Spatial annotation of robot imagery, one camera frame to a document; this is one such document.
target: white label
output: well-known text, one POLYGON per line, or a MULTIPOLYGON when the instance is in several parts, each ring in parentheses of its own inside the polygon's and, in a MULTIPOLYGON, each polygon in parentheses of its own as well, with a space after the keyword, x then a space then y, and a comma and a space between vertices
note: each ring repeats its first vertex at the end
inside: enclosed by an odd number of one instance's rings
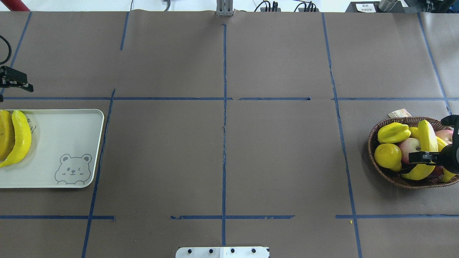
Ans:
POLYGON ((361 12, 376 12, 374 4, 355 4, 355 7, 357 7, 357 11, 361 12))

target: cartoon bear face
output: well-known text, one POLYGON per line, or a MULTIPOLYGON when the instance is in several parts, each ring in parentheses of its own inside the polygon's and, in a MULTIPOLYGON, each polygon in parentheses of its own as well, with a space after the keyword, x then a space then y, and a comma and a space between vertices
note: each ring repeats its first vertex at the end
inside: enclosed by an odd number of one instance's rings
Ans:
POLYGON ((61 157, 61 165, 54 175, 57 184, 84 185, 91 176, 89 169, 91 160, 92 157, 89 154, 84 154, 82 157, 71 157, 68 154, 64 154, 61 157))

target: black cable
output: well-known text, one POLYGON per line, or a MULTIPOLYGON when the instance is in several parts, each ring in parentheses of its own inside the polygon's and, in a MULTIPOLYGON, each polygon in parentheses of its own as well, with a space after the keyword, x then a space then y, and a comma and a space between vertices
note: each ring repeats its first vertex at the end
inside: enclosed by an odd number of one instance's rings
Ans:
POLYGON ((169 8, 171 7, 171 0, 164 0, 165 2, 168 3, 168 6, 166 7, 166 9, 164 11, 169 11, 169 8))
POLYGON ((295 10, 293 12, 296 12, 298 10, 298 7, 300 7, 300 5, 304 5, 304 8, 306 9, 306 3, 305 2, 301 2, 297 5, 297 7, 295 8, 295 10))
POLYGON ((267 3, 267 4, 266 4, 266 11, 268 11, 269 9, 271 9, 271 3, 270 3, 269 1, 263 1, 263 2, 261 2, 261 3, 255 8, 255 11, 257 11, 258 8, 259 8, 263 3, 264 3, 264 4, 267 3))
POLYGON ((8 60, 11 58, 11 54, 13 53, 13 50, 11 49, 10 43, 2 35, 0 35, 0 39, 3 39, 3 41, 8 45, 8 56, 6 57, 6 59, 3 62, 0 62, 0 65, 2 65, 4 63, 8 62, 8 60))

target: brown basket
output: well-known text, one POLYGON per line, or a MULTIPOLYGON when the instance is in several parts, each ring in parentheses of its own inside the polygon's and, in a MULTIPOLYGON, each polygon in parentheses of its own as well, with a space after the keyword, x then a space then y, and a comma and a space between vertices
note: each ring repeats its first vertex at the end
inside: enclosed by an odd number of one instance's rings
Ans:
MULTIPOLYGON (((388 125, 390 123, 393 123, 393 122, 407 124, 410 127, 417 127, 419 121, 421 120, 429 121, 435 131, 451 129, 449 127, 443 126, 438 120, 435 120, 432 118, 426 118, 426 117, 389 118, 389 119, 383 120, 379 122, 377 125, 375 125, 375 127, 373 127, 368 137, 368 154, 370 156, 371 163, 373 163, 373 166, 376 168, 379 174, 381 174, 382 177, 384 177, 387 181, 397 186, 407 188, 407 189, 443 187, 443 186, 456 184, 459 181, 459 175, 454 176, 447 183, 441 182, 441 178, 443 176, 440 176, 434 179, 423 179, 423 180, 418 180, 418 181, 408 180, 408 179, 401 178, 400 173, 393 172, 390 169, 383 168, 379 166, 378 164, 376 164, 374 153, 375 153, 376 147, 380 144, 378 142, 378 131, 381 127, 388 125)), ((402 167, 402 170, 411 169, 412 167, 413 165, 409 167, 404 165, 404 167, 402 167)))

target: table surface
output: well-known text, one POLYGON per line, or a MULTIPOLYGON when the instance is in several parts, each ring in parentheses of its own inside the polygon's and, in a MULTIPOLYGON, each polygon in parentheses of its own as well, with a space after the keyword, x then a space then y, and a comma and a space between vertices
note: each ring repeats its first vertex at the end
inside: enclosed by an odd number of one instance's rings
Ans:
POLYGON ((5 89, 1 108, 97 108, 105 126, 89 186, 0 190, 0 257, 174 257, 196 246, 455 257, 459 185, 391 185, 369 164, 366 141, 400 108, 459 113, 458 22, 2 13, 6 65, 35 92, 5 89))

